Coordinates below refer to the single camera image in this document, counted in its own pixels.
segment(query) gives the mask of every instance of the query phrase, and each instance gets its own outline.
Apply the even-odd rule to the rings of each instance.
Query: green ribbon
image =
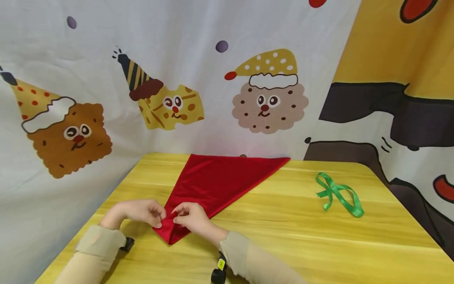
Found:
[[[324,178],[328,185],[321,181],[319,177]],[[327,204],[323,205],[323,208],[325,210],[328,210],[331,207],[331,204],[333,203],[334,194],[337,197],[337,199],[342,203],[342,205],[345,207],[345,209],[347,209],[348,212],[350,212],[353,216],[359,218],[362,215],[364,215],[364,210],[361,207],[360,199],[350,186],[344,184],[335,184],[333,179],[325,173],[318,173],[318,175],[315,177],[315,180],[319,185],[323,186],[326,189],[324,191],[317,193],[317,196],[320,198],[328,196],[328,198],[330,199],[330,201]],[[347,200],[345,200],[345,198],[339,192],[344,189],[347,189],[350,195],[352,196],[353,205],[348,203]]]

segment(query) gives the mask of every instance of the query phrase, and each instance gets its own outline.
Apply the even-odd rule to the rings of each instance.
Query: yellow table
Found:
[[[115,203],[155,198],[164,205],[188,155],[148,154],[96,211],[38,279],[53,283],[92,224]],[[328,212],[318,172],[358,194],[365,215],[351,216],[335,200]],[[447,284],[454,263],[367,167],[355,163],[290,161],[213,218],[249,237],[292,266],[309,284]],[[190,234],[173,246],[146,224],[124,221],[122,231],[135,239],[120,252],[105,283],[210,283],[219,256],[215,248]],[[230,276],[228,283],[246,283]]]

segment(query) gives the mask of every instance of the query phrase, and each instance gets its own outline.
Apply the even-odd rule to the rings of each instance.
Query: right hand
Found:
[[[196,234],[203,234],[213,225],[199,203],[183,202],[175,207],[173,212],[178,213],[178,216],[173,219],[175,224],[186,227]]]

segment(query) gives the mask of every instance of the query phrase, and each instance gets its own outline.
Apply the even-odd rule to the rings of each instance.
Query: black clip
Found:
[[[130,237],[126,237],[126,244],[124,245],[124,247],[121,247],[120,250],[129,252],[131,250],[131,248],[133,247],[133,245],[134,245],[134,239],[130,238]]]
[[[227,278],[227,259],[219,252],[219,260],[217,261],[217,268],[211,273],[212,284],[225,284]]]

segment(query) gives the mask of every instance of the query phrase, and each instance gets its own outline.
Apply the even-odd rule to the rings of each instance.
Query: red dot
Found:
[[[228,72],[225,76],[224,79],[226,80],[233,80],[237,76],[237,73],[235,71]]]
[[[321,7],[326,0],[309,0],[309,5],[311,5],[313,8],[318,8]]]

